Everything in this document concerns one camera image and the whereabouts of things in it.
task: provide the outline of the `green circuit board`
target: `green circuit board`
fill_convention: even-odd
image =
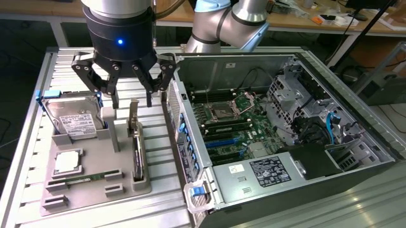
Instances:
[[[234,106],[241,112],[238,115],[230,111],[232,105],[229,102],[230,101],[221,101],[212,103],[208,102],[204,104],[192,104],[194,117],[200,124],[220,123],[242,119],[250,120],[249,123],[252,125],[248,130],[228,133],[232,135],[232,139],[237,139],[237,142],[233,145],[225,145],[206,149],[213,165],[253,158],[253,155],[248,150],[248,145],[250,143],[261,142],[265,148],[265,152],[269,155],[273,154],[276,150],[282,146],[282,141],[280,140],[277,134],[272,131],[270,122],[265,116],[265,113],[262,113],[260,101],[256,99],[248,99],[244,93],[238,92],[237,97],[234,98]],[[204,143],[220,141],[221,140],[204,140]],[[216,160],[216,158],[222,158],[228,154],[232,155],[236,153],[238,153],[238,156],[233,156],[232,159],[220,159],[218,161]]]

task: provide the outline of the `blue cable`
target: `blue cable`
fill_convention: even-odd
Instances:
[[[327,131],[329,134],[329,139],[331,139],[331,144],[333,144],[333,135],[332,135],[332,130],[331,130],[331,117],[336,115],[333,113],[328,113],[327,114],[327,118],[325,118],[325,127],[327,127]]]

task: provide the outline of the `hard drive label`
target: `hard drive label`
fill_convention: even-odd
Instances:
[[[96,127],[90,114],[66,115],[58,117],[69,136],[94,134]]]
[[[290,181],[290,177],[284,169],[278,157],[272,157],[249,162],[252,171],[260,187]]]

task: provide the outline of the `floor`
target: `floor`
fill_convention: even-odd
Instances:
[[[63,23],[62,27],[70,46],[90,46],[85,24]],[[5,132],[0,141],[0,156],[3,157],[0,159],[1,191],[7,174],[6,160],[13,157],[43,52],[46,47],[55,46],[55,41],[45,22],[0,20],[0,34],[0,134]],[[157,27],[156,34],[157,46],[177,46],[186,42],[190,28]],[[324,59],[339,39],[337,35],[268,32],[260,46],[307,46]]]

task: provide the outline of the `blue pcie slot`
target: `blue pcie slot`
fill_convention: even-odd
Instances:
[[[238,139],[234,138],[234,139],[228,139],[228,140],[222,140],[222,141],[217,141],[217,142],[208,142],[204,145],[205,145],[205,148],[209,149],[209,148],[214,148],[218,146],[234,145],[237,141],[238,141]]]

